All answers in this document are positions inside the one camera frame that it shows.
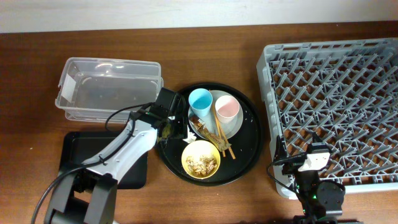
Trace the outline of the white tissue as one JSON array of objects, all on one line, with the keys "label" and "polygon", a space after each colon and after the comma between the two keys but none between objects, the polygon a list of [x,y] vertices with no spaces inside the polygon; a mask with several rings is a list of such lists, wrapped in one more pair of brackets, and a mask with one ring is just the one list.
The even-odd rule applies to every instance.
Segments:
[{"label": "white tissue", "polygon": [[196,141],[196,139],[197,139],[197,137],[195,136],[195,134],[189,131],[187,134],[187,138],[185,138],[183,140],[185,142],[187,142],[188,144],[190,144],[190,143]]}]

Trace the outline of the brown snack wrapper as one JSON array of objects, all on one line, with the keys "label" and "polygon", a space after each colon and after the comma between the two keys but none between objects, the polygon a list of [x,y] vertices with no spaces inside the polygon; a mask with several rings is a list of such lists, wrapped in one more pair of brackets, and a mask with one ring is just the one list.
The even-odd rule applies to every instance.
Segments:
[{"label": "brown snack wrapper", "polygon": [[204,136],[205,139],[213,143],[220,152],[227,150],[231,146],[230,143],[227,143],[221,137],[209,132],[205,122],[202,119],[200,119],[197,115],[189,117],[189,120],[192,123],[194,130],[196,130],[198,133]]}]

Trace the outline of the yellow bowl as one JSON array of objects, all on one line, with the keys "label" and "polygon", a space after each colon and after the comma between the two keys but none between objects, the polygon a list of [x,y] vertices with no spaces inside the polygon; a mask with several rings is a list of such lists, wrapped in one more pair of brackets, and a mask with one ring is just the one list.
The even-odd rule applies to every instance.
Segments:
[{"label": "yellow bowl", "polygon": [[[187,168],[187,163],[186,159],[188,156],[193,156],[193,157],[200,157],[202,155],[210,155],[212,154],[217,162],[218,162],[218,168],[210,174],[208,177],[202,177],[202,178],[197,178],[192,176],[191,174],[188,173],[188,168]],[[220,152],[217,150],[217,148],[210,142],[204,141],[204,140],[198,140],[194,141],[190,144],[187,145],[187,147],[183,150],[182,156],[181,156],[181,163],[184,171],[190,176],[193,177],[194,179],[208,179],[212,175],[214,175],[217,170],[220,168],[221,165],[221,157],[220,157]]]}]

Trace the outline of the food scraps pile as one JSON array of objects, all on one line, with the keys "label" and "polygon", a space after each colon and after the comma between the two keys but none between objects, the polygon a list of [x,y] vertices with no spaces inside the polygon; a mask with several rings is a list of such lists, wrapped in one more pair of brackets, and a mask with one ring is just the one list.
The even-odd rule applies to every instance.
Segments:
[{"label": "food scraps pile", "polygon": [[188,156],[186,163],[188,173],[197,178],[208,177],[218,168],[218,162],[212,154],[200,157]]}]

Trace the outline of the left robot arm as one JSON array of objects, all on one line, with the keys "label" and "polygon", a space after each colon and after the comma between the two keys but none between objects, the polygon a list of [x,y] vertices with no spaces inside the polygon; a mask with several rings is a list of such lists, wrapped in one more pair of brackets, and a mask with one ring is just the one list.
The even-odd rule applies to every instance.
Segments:
[{"label": "left robot arm", "polygon": [[129,106],[124,129],[104,149],[81,164],[68,164],[38,201],[31,222],[51,196],[44,223],[114,223],[118,184],[158,144],[188,136],[186,99],[162,88],[154,102]]}]

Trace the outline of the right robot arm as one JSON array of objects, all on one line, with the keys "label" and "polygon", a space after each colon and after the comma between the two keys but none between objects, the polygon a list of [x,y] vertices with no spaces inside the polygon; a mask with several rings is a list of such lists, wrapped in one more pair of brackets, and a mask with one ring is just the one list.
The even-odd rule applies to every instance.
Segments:
[{"label": "right robot arm", "polygon": [[[332,180],[320,180],[318,171],[324,168],[330,158],[331,149],[312,133],[312,143],[303,153],[288,156],[282,145],[281,137],[276,139],[273,161],[267,166],[267,175],[278,185],[297,196],[303,208],[303,215],[296,215],[292,223],[338,223],[342,215],[342,204],[346,193],[345,186]],[[283,184],[273,176],[269,169],[281,166],[282,173],[293,175],[292,187]]]}]

